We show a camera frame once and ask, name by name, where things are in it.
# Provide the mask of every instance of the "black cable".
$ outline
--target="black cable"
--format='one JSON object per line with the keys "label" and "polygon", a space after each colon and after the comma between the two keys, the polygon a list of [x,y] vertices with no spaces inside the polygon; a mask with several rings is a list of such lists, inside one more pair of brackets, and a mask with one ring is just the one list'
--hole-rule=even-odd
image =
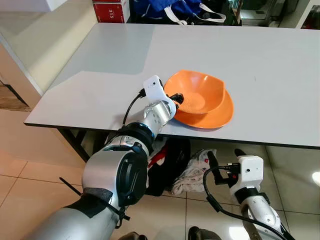
{"label": "black cable", "polygon": [[221,211],[223,214],[228,215],[228,216],[230,216],[232,218],[236,218],[236,219],[239,219],[239,220],[242,220],[242,221],[246,221],[246,222],[249,222],[249,223],[252,223],[252,224],[259,225],[259,226],[261,226],[261,227],[263,227],[265,229],[268,229],[269,231],[273,232],[275,235],[277,235],[282,240],[288,240],[280,232],[278,232],[277,230],[275,230],[272,227],[268,226],[267,224],[264,224],[263,222],[260,222],[260,221],[257,221],[255,219],[251,219],[251,218],[248,218],[248,217],[244,217],[244,216],[241,216],[241,215],[237,215],[237,214],[234,214],[232,212],[224,210],[222,208],[222,206],[217,202],[217,200],[211,195],[211,193],[209,192],[208,187],[207,187],[207,175],[209,173],[211,173],[212,171],[216,170],[216,169],[224,169],[224,167],[223,166],[216,166],[216,167],[209,168],[207,171],[205,171],[204,174],[203,174],[203,187],[204,187],[205,193],[207,195],[206,199],[208,200],[208,202],[212,205],[212,207],[217,212]]}
{"label": "black cable", "polygon": [[137,101],[138,98],[143,98],[143,97],[145,97],[145,96],[146,96],[146,91],[145,91],[145,89],[143,88],[143,89],[141,89],[141,90],[139,91],[139,94],[132,100],[132,102],[130,103],[128,109],[126,110],[126,113],[125,113],[124,118],[123,118],[123,121],[122,121],[122,125],[123,125],[123,126],[126,125],[126,121],[127,121],[128,114],[129,114],[129,112],[130,112],[131,107],[132,107],[133,104],[135,103],[135,101]]}

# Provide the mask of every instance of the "floor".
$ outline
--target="floor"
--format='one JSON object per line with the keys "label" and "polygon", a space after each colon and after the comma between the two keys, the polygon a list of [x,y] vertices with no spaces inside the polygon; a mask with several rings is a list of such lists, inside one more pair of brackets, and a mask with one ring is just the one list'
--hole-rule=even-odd
{"label": "floor", "polygon": [[[319,150],[192,141],[193,152],[201,148],[216,148],[222,165],[236,160],[235,148],[262,157],[261,190],[284,225],[296,240],[320,240],[320,188],[308,177],[310,172],[320,170]],[[32,162],[0,151],[0,239],[21,239],[52,212],[79,199],[59,177],[81,191],[82,172],[82,168]],[[228,187],[210,184],[209,189],[226,210],[239,214]],[[216,213],[203,193],[145,195],[128,208],[127,215],[131,220],[124,221],[111,240],[131,231],[144,234],[149,240],[185,240],[192,226],[212,230],[222,240],[248,240],[241,221]]]}

